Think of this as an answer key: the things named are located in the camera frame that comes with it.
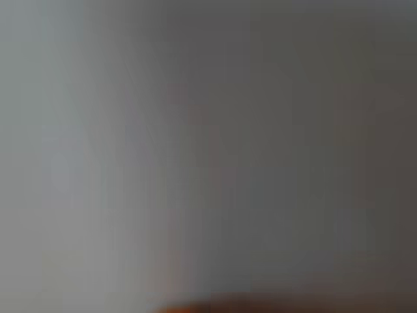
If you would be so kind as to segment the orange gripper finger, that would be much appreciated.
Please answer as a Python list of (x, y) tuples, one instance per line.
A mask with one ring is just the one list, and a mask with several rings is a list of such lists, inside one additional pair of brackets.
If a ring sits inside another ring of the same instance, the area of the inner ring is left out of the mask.
[(280, 313), (280, 312), (361, 312), (358, 305), (346, 305), (320, 298), (291, 295), (233, 295), (191, 303), (165, 305), (165, 313)]

